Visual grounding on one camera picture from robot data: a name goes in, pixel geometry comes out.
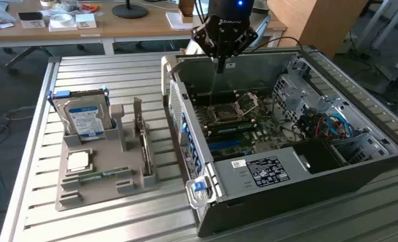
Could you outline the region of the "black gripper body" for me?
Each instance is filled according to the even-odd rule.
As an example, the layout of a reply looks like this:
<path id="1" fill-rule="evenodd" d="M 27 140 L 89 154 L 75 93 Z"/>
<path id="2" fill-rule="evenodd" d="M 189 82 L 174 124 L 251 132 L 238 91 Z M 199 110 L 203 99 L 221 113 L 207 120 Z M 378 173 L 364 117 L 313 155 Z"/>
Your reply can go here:
<path id="1" fill-rule="evenodd" d="M 250 16 L 254 1 L 210 1 L 209 19 L 206 25 L 211 31 L 214 40 L 218 41 L 218 53 L 222 56 L 222 34 L 229 28 L 239 30 L 250 26 Z"/>

